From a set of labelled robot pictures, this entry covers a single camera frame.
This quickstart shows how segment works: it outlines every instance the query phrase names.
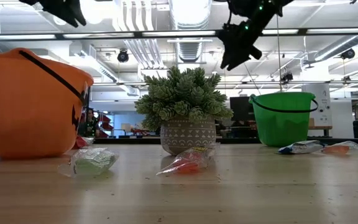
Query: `plastic bag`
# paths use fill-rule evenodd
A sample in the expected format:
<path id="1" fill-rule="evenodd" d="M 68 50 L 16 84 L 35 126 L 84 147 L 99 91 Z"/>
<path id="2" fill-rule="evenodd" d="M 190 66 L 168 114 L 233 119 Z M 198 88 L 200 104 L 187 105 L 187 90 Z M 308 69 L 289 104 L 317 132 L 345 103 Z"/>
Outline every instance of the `plastic bag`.
<path id="1" fill-rule="evenodd" d="M 72 155 L 68 164 L 58 167 L 58 172 L 68 177 L 99 175 L 108 170 L 117 159 L 118 155 L 111 149 L 79 149 Z"/>
<path id="2" fill-rule="evenodd" d="M 219 143 L 187 149 L 186 151 L 179 153 L 169 166 L 163 168 L 156 175 L 199 172 L 200 169 L 208 167 L 209 161 L 215 155 L 215 150 L 217 148 L 219 148 Z"/>
<path id="3" fill-rule="evenodd" d="M 358 154 L 358 144 L 352 141 L 341 142 L 333 144 L 332 146 L 326 146 L 323 153 L 327 154 Z"/>
<path id="4" fill-rule="evenodd" d="M 278 150 L 280 154 L 306 154 L 316 152 L 324 147 L 319 140 L 300 141 Z"/>

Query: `succulent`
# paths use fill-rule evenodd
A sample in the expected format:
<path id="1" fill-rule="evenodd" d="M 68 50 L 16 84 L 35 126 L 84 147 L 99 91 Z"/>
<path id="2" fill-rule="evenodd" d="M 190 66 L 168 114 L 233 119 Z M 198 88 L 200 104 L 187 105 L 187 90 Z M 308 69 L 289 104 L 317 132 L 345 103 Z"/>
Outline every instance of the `succulent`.
<path id="1" fill-rule="evenodd" d="M 219 75 L 206 78 L 202 68 L 181 73 L 172 67 L 167 78 L 146 77 L 149 94 L 135 102 L 136 111 L 146 114 L 143 127 L 153 131 L 176 116 L 188 117 L 194 123 L 207 116 L 231 118 L 232 110 L 224 105 L 226 95 L 215 91 L 220 80 Z"/>

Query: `green bucket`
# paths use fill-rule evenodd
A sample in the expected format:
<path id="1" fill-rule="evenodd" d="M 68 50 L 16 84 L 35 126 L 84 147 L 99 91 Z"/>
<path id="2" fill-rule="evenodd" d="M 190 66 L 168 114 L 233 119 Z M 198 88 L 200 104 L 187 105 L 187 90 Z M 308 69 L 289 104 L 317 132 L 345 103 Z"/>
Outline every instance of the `green bucket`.
<path id="1" fill-rule="evenodd" d="M 318 109 L 312 93 L 251 95 L 260 142 L 283 147 L 308 137 L 310 112 Z M 313 101 L 317 107 L 310 109 Z"/>

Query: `desk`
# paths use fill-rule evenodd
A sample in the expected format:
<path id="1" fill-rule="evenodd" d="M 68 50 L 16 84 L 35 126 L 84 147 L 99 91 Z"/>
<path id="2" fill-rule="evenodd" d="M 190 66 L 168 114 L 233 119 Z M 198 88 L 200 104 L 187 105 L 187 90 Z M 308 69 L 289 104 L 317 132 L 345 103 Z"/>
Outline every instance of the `desk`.
<path id="1" fill-rule="evenodd" d="M 324 130 L 324 137 L 329 137 L 329 130 L 332 126 L 309 126 L 309 130 Z"/>
<path id="2" fill-rule="evenodd" d="M 106 147 L 120 158 L 98 177 L 58 174 L 68 156 L 0 161 L 0 224 L 358 223 L 358 156 L 222 145 L 203 173 L 155 176 L 160 146 Z"/>

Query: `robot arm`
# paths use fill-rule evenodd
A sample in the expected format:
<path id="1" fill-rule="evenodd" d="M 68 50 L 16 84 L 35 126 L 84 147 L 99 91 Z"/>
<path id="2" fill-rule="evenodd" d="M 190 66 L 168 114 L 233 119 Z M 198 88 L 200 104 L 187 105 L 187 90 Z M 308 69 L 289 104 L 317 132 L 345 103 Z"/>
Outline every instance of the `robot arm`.
<path id="1" fill-rule="evenodd" d="M 282 8 L 293 0 L 228 0 L 231 13 L 248 17 L 239 25 L 223 25 L 218 38 L 223 42 L 225 52 L 221 68 L 227 66 L 232 70 L 238 65 L 250 60 L 249 55 L 260 59 L 262 52 L 254 47 L 255 41 L 262 35 L 272 17 L 283 16 Z"/>
<path id="2" fill-rule="evenodd" d="M 77 21 L 83 26 L 86 25 L 84 15 L 81 12 L 80 0 L 20 0 L 20 2 L 30 6 L 39 2 L 43 11 L 63 19 L 73 27 L 78 27 Z"/>

